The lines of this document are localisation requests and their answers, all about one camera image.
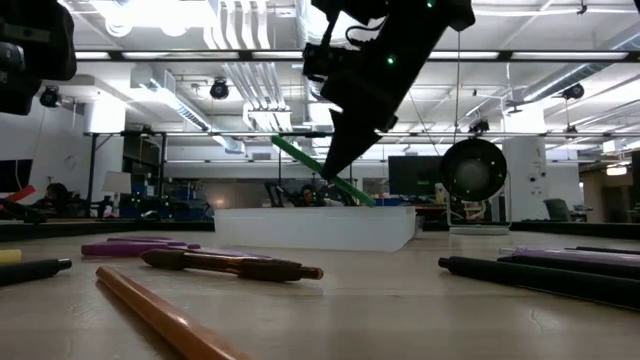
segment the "black object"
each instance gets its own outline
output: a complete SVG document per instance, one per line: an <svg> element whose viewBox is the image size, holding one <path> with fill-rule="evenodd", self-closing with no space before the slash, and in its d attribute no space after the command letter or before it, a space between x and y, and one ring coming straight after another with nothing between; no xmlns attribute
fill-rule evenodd
<svg viewBox="0 0 640 360"><path fill-rule="evenodd" d="M482 201L497 193L507 179L507 160L486 140L471 138L454 144L442 157L442 185L454 197Z"/></svg>
<svg viewBox="0 0 640 360"><path fill-rule="evenodd" d="M580 84L575 84L565 89L561 95L565 100L580 99L584 96L584 87Z"/></svg>
<svg viewBox="0 0 640 360"><path fill-rule="evenodd" d="M637 280L458 256L438 265L455 275L640 310Z"/></svg>
<svg viewBox="0 0 640 360"><path fill-rule="evenodd" d="M389 156L389 193L434 195L441 182L440 156Z"/></svg>
<svg viewBox="0 0 640 360"><path fill-rule="evenodd" d="M0 1L0 112L28 115L42 79L75 75L73 31L56 0Z"/></svg>
<svg viewBox="0 0 640 360"><path fill-rule="evenodd" d="M593 251L593 252L606 252L606 253L612 253L612 254L640 255L640 251L635 251L635 250L607 249L607 248L596 248L596 247L589 247L589 246L576 246L575 248L567 248L567 250L581 250L581 251Z"/></svg>
<svg viewBox="0 0 640 360"><path fill-rule="evenodd" d="M33 160L0 161L0 193L14 193L29 185L32 166Z"/></svg>
<svg viewBox="0 0 640 360"><path fill-rule="evenodd" d="M71 268L71 260L40 260L20 264L0 265L0 286L52 277L60 270Z"/></svg>
<svg viewBox="0 0 640 360"><path fill-rule="evenodd" d="M564 199L546 199L544 205L547 207L549 219L551 221L571 222L571 212Z"/></svg>
<svg viewBox="0 0 640 360"><path fill-rule="evenodd" d="M640 267L637 266L602 264L577 260L547 259L531 256L507 256L499 258L498 261L510 264L541 266L551 269L640 280Z"/></svg>
<svg viewBox="0 0 640 360"><path fill-rule="evenodd" d="M320 45L307 44L303 74L324 83L320 95L338 105L331 111L334 136L322 168L332 179L379 139L375 130L392 129L395 112L448 27L463 31L475 23L470 0L312 0L329 26ZM340 12L361 24L384 18L373 29L354 26L346 36L358 50L331 47ZM359 41L353 29L375 30L378 36Z"/></svg>
<svg viewBox="0 0 640 360"><path fill-rule="evenodd" d="M6 199L0 199L0 219L22 220L28 224L47 222L47 217L36 209Z"/></svg>
<svg viewBox="0 0 640 360"><path fill-rule="evenodd" d="M224 100L229 96L229 87L227 86L227 79L216 78L209 90L209 94L216 100Z"/></svg>
<svg viewBox="0 0 640 360"><path fill-rule="evenodd" d="M59 108L62 104L60 98L60 89L57 86L47 86L42 95L40 95L40 105L48 108Z"/></svg>

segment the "black round light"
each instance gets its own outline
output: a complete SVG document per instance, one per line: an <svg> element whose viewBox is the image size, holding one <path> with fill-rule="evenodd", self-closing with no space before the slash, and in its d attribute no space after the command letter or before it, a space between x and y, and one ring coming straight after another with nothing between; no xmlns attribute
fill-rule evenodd
<svg viewBox="0 0 640 360"><path fill-rule="evenodd" d="M489 199L502 189L507 160L494 144L472 138L454 144L440 163L442 185L464 201Z"/></svg>
<svg viewBox="0 0 640 360"><path fill-rule="evenodd" d="M209 94L216 100L224 100L229 96L229 87L226 79L215 79Z"/></svg>

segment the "black device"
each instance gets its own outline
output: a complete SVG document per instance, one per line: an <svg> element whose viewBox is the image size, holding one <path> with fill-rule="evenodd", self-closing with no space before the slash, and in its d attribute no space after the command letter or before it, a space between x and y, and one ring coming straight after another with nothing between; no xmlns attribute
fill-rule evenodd
<svg viewBox="0 0 640 360"><path fill-rule="evenodd" d="M0 112L28 115L42 79L75 75L73 30L57 0L0 1Z"/></svg>
<svg viewBox="0 0 640 360"><path fill-rule="evenodd" d="M40 105L48 108L58 108L62 104L60 89L57 86L47 86L40 95Z"/></svg>
<svg viewBox="0 0 640 360"><path fill-rule="evenodd" d="M389 193L435 195L441 160L440 156L389 156Z"/></svg>
<svg viewBox="0 0 640 360"><path fill-rule="evenodd" d="M229 96L229 87L227 86L227 79L216 78L209 90L209 95L216 100L224 100Z"/></svg>
<svg viewBox="0 0 640 360"><path fill-rule="evenodd" d="M71 260L40 260L20 264L0 265L0 286L46 279L60 270L70 269Z"/></svg>
<svg viewBox="0 0 640 360"><path fill-rule="evenodd" d="M448 27L463 31L475 23L471 0L312 0L326 14L322 43L307 44L303 74L323 83L320 95L338 105L331 111L334 135L322 168L325 179L375 144L376 130L392 129L395 112ZM331 47L331 33L340 12L361 24L382 19L378 36L369 41L349 37L358 50Z"/></svg>
<svg viewBox="0 0 640 360"><path fill-rule="evenodd" d="M440 173L451 196L464 201L487 200L507 180L507 159L493 143L473 137L447 150Z"/></svg>
<svg viewBox="0 0 640 360"><path fill-rule="evenodd" d="M0 193L14 193L29 185L33 160L0 161Z"/></svg>

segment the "pen cap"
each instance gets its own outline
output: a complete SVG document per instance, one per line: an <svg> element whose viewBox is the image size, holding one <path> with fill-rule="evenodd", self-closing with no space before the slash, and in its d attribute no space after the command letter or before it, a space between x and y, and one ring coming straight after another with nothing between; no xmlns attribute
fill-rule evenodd
<svg viewBox="0 0 640 360"><path fill-rule="evenodd" d="M18 249L0 250L0 264L15 264L22 261L22 251Z"/></svg>

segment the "purple marker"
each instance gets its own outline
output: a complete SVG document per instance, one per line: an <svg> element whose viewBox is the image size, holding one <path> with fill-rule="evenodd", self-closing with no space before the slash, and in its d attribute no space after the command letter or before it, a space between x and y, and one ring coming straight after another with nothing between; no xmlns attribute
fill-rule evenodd
<svg viewBox="0 0 640 360"><path fill-rule="evenodd" d="M527 247L517 247L515 249L502 248L499 252L502 255L510 255L513 257L525 256L640 267L640 256L638 255L597 253L580 250L532 249Z"/></svg>

